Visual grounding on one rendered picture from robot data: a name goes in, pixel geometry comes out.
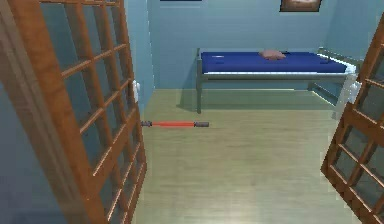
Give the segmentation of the red bat with grey ends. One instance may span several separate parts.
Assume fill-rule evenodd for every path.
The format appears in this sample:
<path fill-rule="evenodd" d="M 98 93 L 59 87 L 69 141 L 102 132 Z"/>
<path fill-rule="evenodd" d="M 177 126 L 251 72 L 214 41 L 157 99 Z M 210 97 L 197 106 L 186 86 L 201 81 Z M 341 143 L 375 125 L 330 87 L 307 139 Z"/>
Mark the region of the red bat with grey ends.
<path fill-rule="evenodd" d="M 161 121 L 161 122 L 152 122 L 152 121 L 141 121 L 141 126 L 145 127 L 209 127 L 209 122 L 202 121 Z"/>

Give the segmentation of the brown glazed room door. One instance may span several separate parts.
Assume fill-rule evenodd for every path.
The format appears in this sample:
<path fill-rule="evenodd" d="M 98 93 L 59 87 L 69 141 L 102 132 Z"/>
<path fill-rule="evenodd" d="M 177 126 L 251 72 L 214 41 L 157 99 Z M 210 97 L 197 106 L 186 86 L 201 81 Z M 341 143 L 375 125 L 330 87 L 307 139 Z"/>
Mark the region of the brown glazed room door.
<path fill-rule="evenodd" d="M 133 224 L 147 164 L 124 0 L 0 0 L 0 55 L 67 224 Z"/>
<path fill-rule="evenodd" d="M 362 224 L 384 224 L 384 13 L 321 172 Z"/>

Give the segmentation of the blue bed with grey frame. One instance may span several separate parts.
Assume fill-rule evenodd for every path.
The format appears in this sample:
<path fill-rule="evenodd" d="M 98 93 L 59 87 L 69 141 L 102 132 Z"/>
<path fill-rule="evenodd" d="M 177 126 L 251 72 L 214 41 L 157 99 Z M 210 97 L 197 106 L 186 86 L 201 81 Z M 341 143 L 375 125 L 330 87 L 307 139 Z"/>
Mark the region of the blue bed with grey frame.
<path fill-rule="evenodd" d="M 201 113 L 203 84 L 218 81 L 261 81 L 307 83 L 307 90 L 319 89 L 331 97 L 319 83 L 344 83 L 357 76 L 361 60 L 348 58 L 324 48 L 317 53 L 282 51 L 282 59 L 267 59 L 261 52 L 212 52 L 197 49 L 196 111 Z"/>

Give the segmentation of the brown framed wall picture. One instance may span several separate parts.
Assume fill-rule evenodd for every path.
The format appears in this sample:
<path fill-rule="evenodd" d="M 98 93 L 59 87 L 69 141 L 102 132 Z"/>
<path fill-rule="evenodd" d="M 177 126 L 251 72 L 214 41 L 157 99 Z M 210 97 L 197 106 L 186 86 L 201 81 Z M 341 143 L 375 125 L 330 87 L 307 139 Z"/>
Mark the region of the brown framed wall picture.
<path fill-rule="evenodd" d="M 322 0 L 281 0 L 281 12 L 318 12 Z"/>

